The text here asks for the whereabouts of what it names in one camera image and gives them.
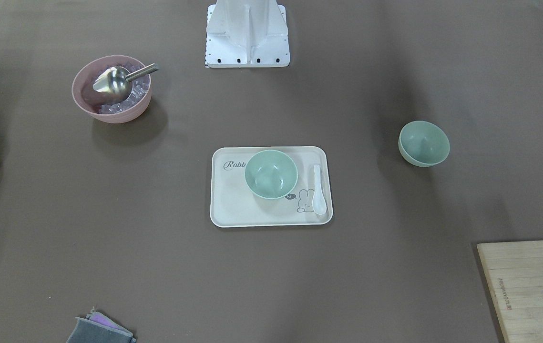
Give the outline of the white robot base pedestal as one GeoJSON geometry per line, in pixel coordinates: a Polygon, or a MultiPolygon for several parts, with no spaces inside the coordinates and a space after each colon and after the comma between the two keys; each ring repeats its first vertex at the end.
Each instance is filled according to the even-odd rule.
{"type": "Polygon", "coordinates": [[[289,66],[287,12],[277,1],[217,0],[206,13],[206,67],[289,66]]]}

